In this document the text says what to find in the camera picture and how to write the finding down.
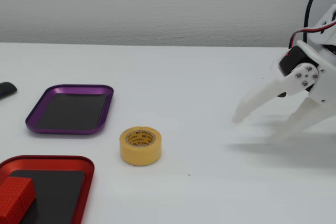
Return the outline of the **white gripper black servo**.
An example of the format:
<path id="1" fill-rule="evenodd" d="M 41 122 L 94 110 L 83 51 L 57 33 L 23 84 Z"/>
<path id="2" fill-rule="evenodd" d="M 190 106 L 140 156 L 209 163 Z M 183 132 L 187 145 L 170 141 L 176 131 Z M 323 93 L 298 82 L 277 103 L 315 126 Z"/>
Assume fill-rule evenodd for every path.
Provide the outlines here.
<path id="1" fill-rule="evenodd" d="M 320 103 L 335 103 L 335 46 L 322 45 L 317 51 L 298 40 L 297 45 L 280 58 L 273 73 L 274 78 L 252 88 L 242 97 L 233 116 L 234 123 L 240 123 L 280 94 L 294 95 L 306 90 L 309 98 L 305 98 L 272 134 L 273 140 L 280 140 L 312 125 L 319 117 Z"/>

